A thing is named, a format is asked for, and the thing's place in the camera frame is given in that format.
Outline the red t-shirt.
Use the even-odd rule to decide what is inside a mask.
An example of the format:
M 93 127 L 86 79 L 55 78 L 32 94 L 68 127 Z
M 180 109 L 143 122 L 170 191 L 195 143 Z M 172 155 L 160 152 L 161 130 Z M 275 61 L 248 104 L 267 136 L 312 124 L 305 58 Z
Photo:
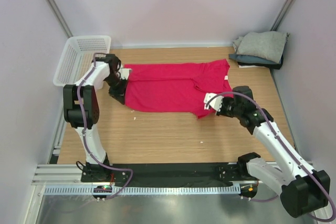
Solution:
M 231 91 L 227 60 L 206 63 L 127 64 L 131 69 L 125 105 L 140 112 L 188 112 L 197 118 L 206 109 L 207 93 Z

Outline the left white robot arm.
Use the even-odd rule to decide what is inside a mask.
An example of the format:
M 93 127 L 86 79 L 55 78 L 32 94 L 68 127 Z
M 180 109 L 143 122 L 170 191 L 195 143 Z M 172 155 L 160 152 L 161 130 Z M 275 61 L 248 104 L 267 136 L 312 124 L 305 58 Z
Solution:
M 78 133 L 85 149 L 86 163 L 81 169 L 85 179 L 106 182 L 112 173 L 98 133 L 100 110 L 96 91 L 106 83 L 109 96 L 125 104 L 130 72 L 116 55 L 97 52 L 85 75 L 76 83 L 63 87 L 65 121 Z

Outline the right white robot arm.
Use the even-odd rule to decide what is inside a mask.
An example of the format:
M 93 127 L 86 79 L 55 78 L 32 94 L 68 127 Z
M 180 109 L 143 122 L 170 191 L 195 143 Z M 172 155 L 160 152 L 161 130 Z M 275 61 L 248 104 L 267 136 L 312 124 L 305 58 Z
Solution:
M 274 168 L 256 153 L 249 153 L 239 158 L 238 177 L 243 180 L 254 177 L 265 183 L 294 218 L 330 206 L 332 214 L 329 218 L 314 219 L 322 222 L 335 220 L 335 203 L 329 195 L 329 175 L 324 170 L 317 171 L 298 154 L 274 118 L 254 100 L 248 86 L 235 87 L 220 94 L 208 93 L 204 103 L 205 108 L 212 108 L 216 115 L 237 118 L 241 126 L 266 147 L 278 165 Z

